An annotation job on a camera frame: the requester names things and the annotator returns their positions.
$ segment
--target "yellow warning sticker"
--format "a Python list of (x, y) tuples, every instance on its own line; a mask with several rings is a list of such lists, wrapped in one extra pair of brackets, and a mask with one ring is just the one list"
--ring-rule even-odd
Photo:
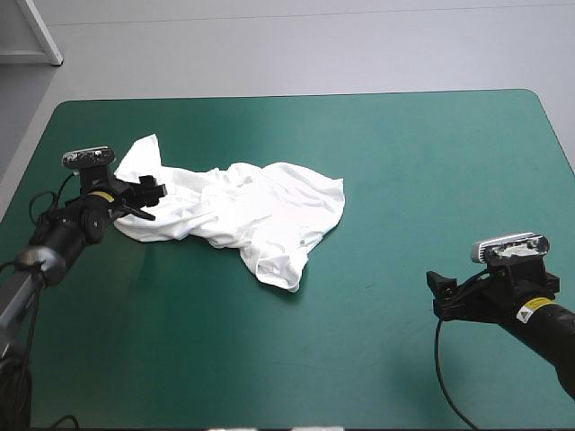
[(549, 298), (543, 298), (541, 296), (533, 298), (523, 304), (517, 313), (517, 318), (523, 323), (527, 323), (534, 312), (539, 310), (541, 307), (549, 305), (550, 303), (554, 302)]
[(91, 193), (89, 193), (90, 195), (95, 195), (95, 196), (99, 196), (100, 198), (104, 198), (106, 199), (108, 202), (113, 202), (114, 201), (114, 197), (112, 195), (109, 195), (108, 193), (106, 193), (105, 191), (93, 191)]
[(543, 307), (545, 305), (549, 305), (550, 303), (553, 303), (553, 301), (551, 299), (538, 297), (538, 298), (533, 298), (530, 301), (527, 301), (526, 303), (523, 304), (523, 306), (536, 312), (541, 307)]

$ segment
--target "black mount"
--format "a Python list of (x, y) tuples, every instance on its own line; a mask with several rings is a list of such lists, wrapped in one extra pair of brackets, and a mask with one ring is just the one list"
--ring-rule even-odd
[(435, 296), (433, 311), (444, 321), (501, 323), (534, 297), (554, 299), (559, 278), (546, 272), (543, 257), (535, 256), (509, 265), (487, 266), (462, 285), (456, 278), (427, 273)]
[[(508, 246), (532, 254), (508, 257)], [(499, 324), (550, 362), (561, 386), (575, 400), (575, 314), (552, 302), (560, 282), (545, 270), (548, 248), (545, 237), (532, 234), (486, 250), (476, 261), (487, 263), (487, 268), (461, 285), (456, 278), (432, 271), (427, 282), (439, 319)]]
[(40, 292), (59, 283), (84, 247), (100, 242), (114, 220), (128, 214), (154, 220), (141, 208), (157, 205), (166, 194), (149, 175), (139, 183), (116, 178), (109, 167), (114, 159), (108, 147), (64, 154), (63, 165), (80, 176), (80, 196), (59, 207), (61, 190), (50, 192), (52, 205), (38, 217), (14, 273), (0, 286), (0, 429), (24, 431), (30, 425), (31, 377), (16, 340)]

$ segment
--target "black cable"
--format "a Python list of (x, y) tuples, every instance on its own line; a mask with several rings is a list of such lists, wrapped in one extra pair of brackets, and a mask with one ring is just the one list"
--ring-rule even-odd
[(78, 419), (74, 415), (63, 416), (62, 418), (54, 422), (52, 425), (50, 425), (50, 428), (48, 428), (48, 430), (58, 429), (58, 425), (60, 425), (65, 420), (71, 420), (72, 422), (74, 422), (74, 430), (80, 431), (80, 424), (78, 423)]
[(16, 265), (16, 262), (13, 260), (10, 260), (8, 262), (3, 263), (2, 265), (0, 265), (0, 272), (4, 271), (6, 268), (8, 268), (10, 265)]
[(68, 175), (64, 181), (62, 181), (62, 184), (60, 185), (60, 188), (57, 190), (57, 195), (56, 195), (56, 201), (53, 205), (53, 209), (58, 208), (58, 204), (60, 203), (60, 198), (62, 197), (62, 191), (64, 190), (64, 187), (66, 186), (66, 184), (70, 181), (70, 179), (74, 176), (73, 173), (71, 173), (70, 175)]
[(32, 209), (34, 207), (34, 204), (36, 203), (36, 201), (41, 198), (42, 196), (46, 196), (46, 195), (52, 195), (52, 203), (50, 204), (50, 206), (48, 207), (47, 212), (51, 213), (52, 211), (58, 209), (58, 204), (60, 203), (60, 198), (62, 197), (62, 191), (64, 191), (64, 187), (66, 186), (66, 184), (70, 181), (70, 179), (74, 177), (74, 174), (71, 173), (69, 174), (63, 181), (62, 184), (60, 184), (59, 189), (57, 190), (57, 193), (50, 191), (50, 190), (45, 190), (45, 191), (41, 191), (40, 193), (37, 193), (36, 195), (34, 195), (32, 197), (32, 199), (30, 199), (30, 203), (28, 204), (28, 216), (30, 216), (30, 220), (32, 221), (32, 224), (37, 225), (38, 224), (38, 219), (34, 218), (34, 215), (32, 214)]
[(433, 355), (435, 357), (435, 373), (438, 376), (439, 387), (443, 392), (443, 396), (446, 398), (449, 407), (455, 412), (455, 414), (461, 418), (471, 429), (479, 429), (471, 420), (469, 420), (460, 409), (457, 408), (456, 404), (453, 402), (445, 382), (443, 381), (443, 374), (441, 373), (441, 364), (439, 363), (439, 333), (441, 332), (441, 325), (443, 324), (443, 317), (439, 318), (438, 326), (435, 328), (435, 343), (433, 348)]
[(446, 384), (443, 381), (443, 374), (441, 373), (441, 364), (439, 362), (439, 334), (441, 333), (441, 326), (443, 325), (444, 319), (449, 315), (449, 309), (455, 305), (458, 301), (462, 298), (468, 296), (471, 292), (474, 292), (476, 288), (473, 288), (472, 284), (483, 277), (485, 274), (488, 274), (489, 271), (484, 269), (483, 271), (475, 274), (474, 276), (469, 277), (467, 280), (464, 281), (462, 285), (459, 287), (459, 291), (457, 294), (449, 299), (447, 302), (447, 307), (441, 314), (438, 320), (438, 326), (435, 328), (435, 341), (433, 344), (433, 357), (435, 359), (435, 374), (438, 377), (439, 387), (443, 392), (443, 396), (447, 400), (449, 407), (455, 412), (455, 414), (463, 420), (471, 429), (479, 429), (470, 419), (468, 419), (461, 410), (456, 406), (451, 395), (449, 395), (449, 391), (447, 390)]
[(56, 193), (50, 190), (41, 191), (40, 193), (35, 194), (34, 196), (32, 196), (32, 199), (30, 199), (30, 203), (28, 204), (28, 216), (30, 216), (30, 220), (34, 225), (38, 224), (38, 219), (34, 218), (34, 215), (32, 215), (32, 209), (36, 201), (45, 195), (52, 195), (52, 203), (49, 206), (49, 209), (51, 209), (54, 206), (54, 203), (56, 202), (57, 195)]
[(32, 341), (34, 339), (34, 330), (36, 329), (36, 320), (38, 319), (38, 309), (40, 308), (40, 291), (34, 293), (33, 301), (34, 302), (32, 307), (34, 307), (34, 309), (30, 319), (30, 327), (28, 328), (28, 341), (26, 342), (26, 350), (22, 360), (22, 369), (20, 371), (20, 377), (18, 378), (18, 385), (16, 386), (17, 389), (14, 400), (14, 405), (16, 406), (18, 413), (22, 412), (27, 401), (27, 398), (24, 398), (22, 405), (18, 407), (18, 401), (21, 399), (20, 394), (22, 392), (22, 382), (24, 381), (24, 376), (26, 374), (26, 370), (28, 370), (28, 364), (30, 363), (30, 352), (32, 349)]

